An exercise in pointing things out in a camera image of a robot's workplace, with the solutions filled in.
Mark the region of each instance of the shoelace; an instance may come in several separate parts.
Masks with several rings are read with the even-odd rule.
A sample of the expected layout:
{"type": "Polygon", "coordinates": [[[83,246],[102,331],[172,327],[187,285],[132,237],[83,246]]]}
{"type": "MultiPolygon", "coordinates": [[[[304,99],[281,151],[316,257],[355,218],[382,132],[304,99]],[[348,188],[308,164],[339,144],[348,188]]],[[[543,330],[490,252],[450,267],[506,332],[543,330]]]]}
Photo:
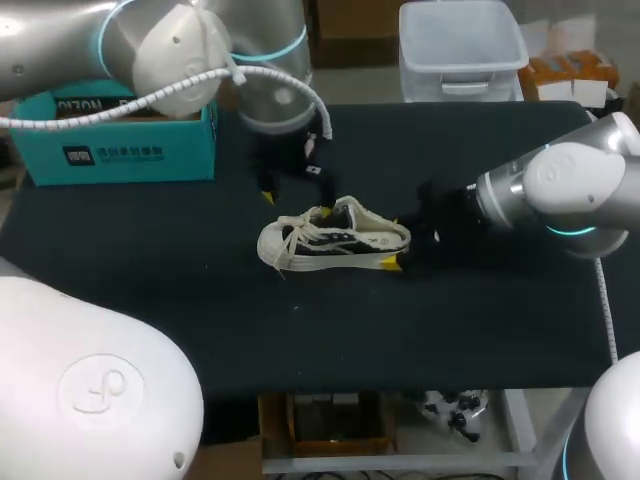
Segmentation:
{"type": "Polygon", "coordinates": [[[282,257],[285,257],[287,259],[287,265],[289,265],[291,260],[293,260],[293,257],[296,255],[296,249],[298,248],[299,242],[309,242],[313,240],[320,240],[322,238],[320,228],[311,223],[311,219],[316,215],[321,215],[321,213],[317,207],[314,207],[299,217],[278,218],[279,225],[282,225],[283,227],[293,227],[293,230],[291,230],[291,233],[284,239],[282,246],[276,253],[274,268],[280,273],[280,275],[282,275],[282,272],[280,271],[280,260],[282,257]]]}

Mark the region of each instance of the black cable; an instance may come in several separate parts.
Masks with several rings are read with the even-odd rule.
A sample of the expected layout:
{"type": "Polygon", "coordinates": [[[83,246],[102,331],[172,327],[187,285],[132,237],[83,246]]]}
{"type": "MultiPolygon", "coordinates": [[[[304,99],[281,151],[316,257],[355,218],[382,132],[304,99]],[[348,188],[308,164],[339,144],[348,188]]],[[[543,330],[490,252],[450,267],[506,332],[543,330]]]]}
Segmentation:
{"type": "MultiPolygon", "coordinates": [[[[386,472],[383,472],[382,470],[376,470],[376,472],[382,475],[383,477],[385,477],[387,480],[395,480],[391,475],[389,475],[386,472]]],[[[501,477],[500,475],[494,475],[493,473],[462,473],[458,475],[444,475],[442,477],[433,477],[433,478],[429,478],[429,480],[462,480],[465,478],[470,478],[470,479],[485,478],[487,480],[504,480],[504,478],[501,477]]]]}
{"type": "Polygon", "coordinates": [[[459,475],[445,475],[443,477],[435,477],[431,480],[460,480],[463,478],[487,478],[491,480],[504,480],[500,475],[493,473],[464,473],[459,475]]]}
{"type": "Polygon", "coordinates": [[[339,473],[335,473],[335,472],[315,472],[315,473],[307,473],[304,477],[302,477],[300,480],[320,480],[322,477],[333,477],[337,480],[347,480],[346,478],[344,478],[342,475],[340,475],[339,473]]]}
{"type": "Polygon", "coordinates": [[[376,472],[378,472],[380,475],[382,475],[383,477],[386,477],[387,480],[395,480],[395,478],[393,478],[391,475],[389,475],[387,472],[383,472],[382,470],[376,470],[376,472]]]}

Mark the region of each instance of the blue light ring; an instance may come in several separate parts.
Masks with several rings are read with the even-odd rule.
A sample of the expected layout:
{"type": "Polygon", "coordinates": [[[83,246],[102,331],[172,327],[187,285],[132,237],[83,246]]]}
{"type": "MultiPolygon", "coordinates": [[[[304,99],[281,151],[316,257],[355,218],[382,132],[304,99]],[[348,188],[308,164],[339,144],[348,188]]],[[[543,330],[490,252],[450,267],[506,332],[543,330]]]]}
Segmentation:
{"type": "MultiPolygon", "coordinates": [[[[102,69],[110,78],[113,78],[113,75],[111,75],[111,72],[107,68],[107,64],[104,61],[104,55],[102,54],[102,48],[104,45],[104,35],[107,31],[107,27],[109,26],[109,22],[113,20],[113,17],[115,17],[124,7],[126,7],[127,5],[133,2],[135,2],[135,0],[124,0],[122,3],[119,3],[118,5],[116,5],[109,12],[109,14],[107,15],[107,18],[105,18],[104,22],[102,22],[102,26],[100,27],[100,33],[98,34],[98,59],[100,60],[100,65],[102,66],[102,69]]],[[[271,60],[275,60],[277,58],[288,55],[289,53],[294,51],[296,48],[298,48],[306,38],[307,38],[307,26],[305,25],[302,29],[302,33],[300,33],[298,38],[296,38],[293,41],[293,43],[284,47],[282,50],[278,50],[277,52],[269,53],[266,55],[241,55],[239,53],[232,53],[231,57],[234,60],[239,60],[242,62],[250,62],[250,63],[269,62],[271,60]]]]}
{"type": "Polygon", "coordinates": [[[302,29],[302,33],[298,38],[296,38],[291,45],[284,47],[282,50],[278,50],[274,53],[269,53],[266,55],[241,55],[239,53],[232,53],[231,57],[234,60],[240,60],[241,62],[250,62],[250,63],[258,63],[258,62],[270,62],[271,60],[275,60],[280,57],[284,57],[288,55],[296,48],[300,46],[302,42],[307,38],[307,26],[305,25],[302,29]]]}
{"type": "Polygon", "coordinates": [[[586,235],[587,233],[591,233],[596,229],[596,227],[589,227],[589,228],[583,228],[582,230],[563,231],[563,230],[556,230],[555,228],[551,228],[548,225],[547,225],[547,228],[551,232],[555,233],[556,235],[561,235],[563,237],[578,237],[580,235],[586,235]]]}
{"type": "Polygon", "coordinates": [[[564,442],[564,448],[562,449],[562,474],[564,475],[564,480],[569,480],[569,469],[567,468],[567,447],[569,446],[569,437],[571,437],[571,433],[567,435],[567,440],[564,442]]]}

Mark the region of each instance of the black table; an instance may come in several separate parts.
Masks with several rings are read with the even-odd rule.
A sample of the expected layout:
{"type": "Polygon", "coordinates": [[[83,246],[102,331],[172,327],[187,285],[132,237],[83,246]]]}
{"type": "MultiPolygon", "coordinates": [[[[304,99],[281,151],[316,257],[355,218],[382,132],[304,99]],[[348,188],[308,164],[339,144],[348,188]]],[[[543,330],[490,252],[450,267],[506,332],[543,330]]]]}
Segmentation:
{"type": "MultiPolygon", "coordinates": [[[[588,121],[577,104],[331,108],[321,162],[341,193],[393,218],[435,173],[464,184],[588,121]]],[[[260,230],[317,193],[285,181],[277,207],[248,173],[248,133],[220,119],[214,183],[27,188],[0,255],[80,299],[157,327],[187,354],[205,395],[265,390],[590,386],[609,366],[590,262],[536,232],[497,236],[468,268],[403,275],[286,274],[256,255],[260,230]]],[[[638,237],[604,262],[619,351],[640,349],[638,237]]]]}

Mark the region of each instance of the white plastic bin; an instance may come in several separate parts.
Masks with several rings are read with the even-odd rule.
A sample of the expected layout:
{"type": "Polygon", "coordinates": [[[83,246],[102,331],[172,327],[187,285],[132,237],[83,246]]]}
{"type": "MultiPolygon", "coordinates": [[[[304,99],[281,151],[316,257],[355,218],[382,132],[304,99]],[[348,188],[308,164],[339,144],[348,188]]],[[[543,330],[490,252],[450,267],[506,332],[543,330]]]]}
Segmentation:
{"type": "Polygon", "coordinates": [[[400,9],[407,102],[507,101],[528,63],[520,27],[502,2],[414,2],[400,9]]]}

